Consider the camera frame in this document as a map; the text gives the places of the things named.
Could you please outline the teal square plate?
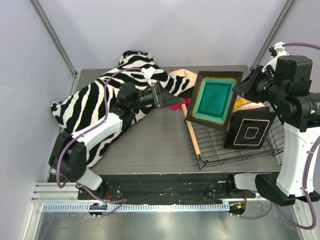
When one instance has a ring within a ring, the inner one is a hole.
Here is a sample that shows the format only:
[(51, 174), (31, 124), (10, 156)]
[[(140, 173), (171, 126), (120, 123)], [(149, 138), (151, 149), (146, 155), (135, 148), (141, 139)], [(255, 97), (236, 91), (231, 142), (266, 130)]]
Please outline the teal square plate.
[(242, 71), (199, 71), (185, 119), (226, 132), (237, 99), (233, 88), (243, 75)]

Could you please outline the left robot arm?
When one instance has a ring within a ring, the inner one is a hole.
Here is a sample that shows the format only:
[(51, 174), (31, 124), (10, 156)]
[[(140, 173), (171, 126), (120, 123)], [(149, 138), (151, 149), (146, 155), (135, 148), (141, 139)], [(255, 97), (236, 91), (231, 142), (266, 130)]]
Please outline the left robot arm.
[(182, 99), (165, 90), (160, 82), (152, 83), (144, 90), (137, 90), (132, 82), (120, 86), (116, 103), (96, 123), (75, 133), (62, 132), (58, 135), (49, 165), (72, 183), (86, 186), (93, 198), (100, 200), (107, 192), (103, 179), (87, 166), (90, 150), (129, 127), (135, 117), (134, 111), (141, 107), (166, 108), (182, 103)]

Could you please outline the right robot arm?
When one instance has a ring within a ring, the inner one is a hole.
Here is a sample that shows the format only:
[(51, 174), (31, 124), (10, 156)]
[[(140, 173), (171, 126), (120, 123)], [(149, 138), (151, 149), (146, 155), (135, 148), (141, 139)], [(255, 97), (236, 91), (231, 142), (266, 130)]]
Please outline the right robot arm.
[(275, 65), (258, 65), (232, 89), (247, 100), (277, 107), (275, 112), (283, 121), (284, 149), (279, 172), (234, 175), (225, 186), (230, 197), (250, 190), (279, 206), (320, 200), (313, 182), (320, 146), (320, 95), (310, 92), (312, 66), (306, 56), (278, 56)]

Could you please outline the black square plate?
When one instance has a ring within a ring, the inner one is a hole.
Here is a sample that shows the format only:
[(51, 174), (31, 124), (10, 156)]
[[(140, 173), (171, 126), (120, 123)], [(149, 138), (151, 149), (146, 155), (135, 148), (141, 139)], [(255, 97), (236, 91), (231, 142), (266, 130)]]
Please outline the black square plate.
[(238, 110), (231, 115), (225, 149), (260, 149), (276, 118), (268, 106)]

